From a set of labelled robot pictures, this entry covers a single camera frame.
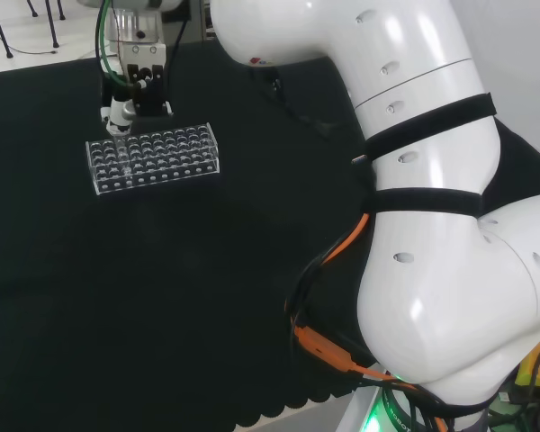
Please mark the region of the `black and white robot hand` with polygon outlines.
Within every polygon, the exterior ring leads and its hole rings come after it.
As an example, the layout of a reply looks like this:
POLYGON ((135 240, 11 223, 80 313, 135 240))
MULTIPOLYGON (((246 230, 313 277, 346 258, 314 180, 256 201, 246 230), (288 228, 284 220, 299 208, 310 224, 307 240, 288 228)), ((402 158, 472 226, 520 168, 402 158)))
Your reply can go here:
POLYGON ((170 116, 166 45, 111 41, 108 48, 110 54, 100 61, 100 117, 107 132, 126 136, 138 118, 170 116))

